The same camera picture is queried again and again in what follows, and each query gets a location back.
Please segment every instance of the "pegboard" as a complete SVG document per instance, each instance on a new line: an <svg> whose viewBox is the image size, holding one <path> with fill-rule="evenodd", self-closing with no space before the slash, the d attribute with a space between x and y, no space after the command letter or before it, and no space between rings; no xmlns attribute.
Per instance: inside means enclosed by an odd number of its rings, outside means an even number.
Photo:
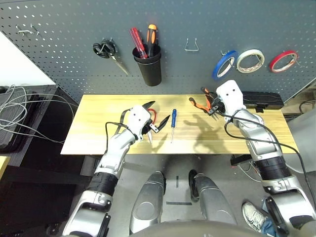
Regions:
<svg viewBox="0 0 316 237"><path fill-rule="evenodd" d="M315 0L0 0L1 31L54 82L77 102L92 94L194 94L201 86L214 90L228 79L243 91L277 92L285 101L315 78ZM17 34L31 30L40 35ZM147 26L158 26L162 48L162 83L146 86L132 56L128 30L137 27L144 37ZM124 72L102 59L92 45L112 38ZM186 52L194 47L198 52ZM264 65L250 74L236 69L215 82L212 71L221 51L259 49ZM299 65L274 74L268 63L284 50L299 54ZM256 58L243 62L254 64Z"/></svg>

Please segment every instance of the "wire cutters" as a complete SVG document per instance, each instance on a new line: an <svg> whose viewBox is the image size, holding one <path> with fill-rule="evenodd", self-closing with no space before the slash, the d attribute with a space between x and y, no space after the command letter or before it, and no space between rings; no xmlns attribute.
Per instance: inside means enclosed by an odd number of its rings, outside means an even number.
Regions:
<svg viewBox="0 0 316 237"><path fill-rule="evenodd" d="M114 62L119 66L119 68L121 68L121 70L125 72L126 75L128 75L127 69L116 58L115 55L117 53L117 50L115 48L115 45L110 40L104 39L101 41L101 44L94 43L93 52L101 58L112 58Z"/></svg>
<svg viewBox="0 0 316 237"><path fill-rule="evenodd" d="M203 106L199 103L197 103L192 97L189 98L190 102L195 106L197 107L198 109L200 110L203 110L204 113L212 116L213 119L217 120L218 117L217 115L215 114L215 112L213 111L212 109L212 102L214 100L214 93L212 92L209 92L209 90L205 87L201 87L201 91L205 94L206 96L206 103L207 103L207 107L206 106Z"/></svg>

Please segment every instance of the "pliers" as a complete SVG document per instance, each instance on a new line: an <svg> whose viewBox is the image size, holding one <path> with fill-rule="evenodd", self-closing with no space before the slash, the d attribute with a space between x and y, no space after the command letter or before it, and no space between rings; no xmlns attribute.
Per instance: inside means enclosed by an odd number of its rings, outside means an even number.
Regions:
<svg viewBox="0 0 316 237"><path fill-rule="evenodd" d="M200 110L203 110L204 113L212 116L213 119L217 120L218 117L215 114L215 111L212 109L212 102L214 101L214 96L216 97L215 93L209 92L209 90L205 87L201 87L201 91L205 94L206 96L206 103L207 103L207 107L198 104L192 97L189 98L189 100L191 101L191 103L197 107Z"/></svg>

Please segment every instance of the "tape roll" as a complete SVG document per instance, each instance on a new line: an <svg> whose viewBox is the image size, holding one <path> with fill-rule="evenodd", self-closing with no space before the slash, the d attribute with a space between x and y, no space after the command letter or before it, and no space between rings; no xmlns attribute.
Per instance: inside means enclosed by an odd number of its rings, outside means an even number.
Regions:
<svg viewBox="0 0 316 237"><path fill-rule="evenodd" d="M216 67L214 68L213 73L212 73L213 79L220 80L220 79L224 78L225 75L230 71L230 69L232 69L234 63L236 62L237 56L238 56L238 53L234 50L226 53L221 58L221 60L219 60L219 62L216 64ZM219 73L227 61L229 61L229 64L221 73Z"/></svg>
<svg viewBox="0 0 316 237"><path fill-rule="evenodd" d="M282 58L287 57L287 56L292 56L292 60L290 60L288 62L288 64L286 64L285 66L283 66L282 68L279 69L275 69L275 65L278 61L280 61ZM273 73L280 73L280 72L284 72L287 69L289 69L290 67L292 67L296 61L298 59L298 54L297 52L295 52L294 50L289 50L289 51L285 51L282 54L279 54L277 57L275 57L271 63L269 64L269 68L271 70L271 72Z"/></svg>
<svg viewBox="0 0 316 237"><path fill-rule="evenodd" d="M245 59L246 57L249 57L251 55L257 56L259 62L250 68L242 68L240 66L241 61L243 59ZM263 65L264 62L265 62L265 56L263 55L263 53L260 50L251 49L251 50L247 50L246 52L239 55L239 57L237 59L236 67L237 67L237 70L240 71L241 73L252 73L252 72L258 70L259 68L261 68L261 66Z"/></svg>

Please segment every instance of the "wooden table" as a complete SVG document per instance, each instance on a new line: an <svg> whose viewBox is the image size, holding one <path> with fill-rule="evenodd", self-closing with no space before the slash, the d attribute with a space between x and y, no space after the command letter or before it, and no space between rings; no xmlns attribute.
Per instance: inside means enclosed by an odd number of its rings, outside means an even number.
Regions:
<svg viewBox="0 0 316 237"><path fill-rule="evenodd" d="M5 171L6 166L9 164L9 157L0 157L0 179Z"/></svg>
<svg viewBox="0 0 316 237"><path fill-rule="evenodd" d="M123 110L137 104L155 100L151 107L158 113L156 124L177 109L173 143L171 138L171 118L158 134L153 133L153 144L148 137L131 146L129 154L248 154L245 141L228 136L224 131L224 118L215 121L203 111L195 108L189 97L206 104L204 95L84 95L76 116L68 132L61 151L63 155L102 155L106 148L105 123L119 122ZM259 113L265 125L277 136L281 143L295 148L296 144L286 124L281 110L265 110ZM109 137L116 126L109 124ZM239 129L229 125L231 134L241 136ZM293 153L282 148L284 153Z"/></svg>

